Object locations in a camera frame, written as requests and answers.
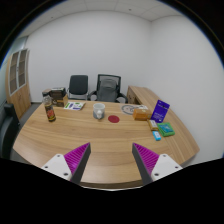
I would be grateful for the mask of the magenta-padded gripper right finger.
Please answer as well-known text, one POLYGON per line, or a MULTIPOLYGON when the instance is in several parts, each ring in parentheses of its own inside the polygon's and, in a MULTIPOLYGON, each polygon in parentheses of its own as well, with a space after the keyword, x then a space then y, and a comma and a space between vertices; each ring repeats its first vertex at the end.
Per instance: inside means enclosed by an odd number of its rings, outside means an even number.
POLYGON ((170 156, 141 146, 132 145, 132 154, 139 169, 143 185, 147 185, 182 169, 170 156))

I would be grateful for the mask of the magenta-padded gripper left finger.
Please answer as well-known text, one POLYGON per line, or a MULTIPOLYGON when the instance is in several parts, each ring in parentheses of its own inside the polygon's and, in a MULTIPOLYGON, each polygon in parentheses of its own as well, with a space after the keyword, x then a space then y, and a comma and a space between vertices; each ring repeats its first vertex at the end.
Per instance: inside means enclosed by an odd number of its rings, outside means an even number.
POLYGON ((65 180, 79 184, 90 154, 91 145, 86 143, 65 155, 56 154, 42 166, 42 169, 65 180))

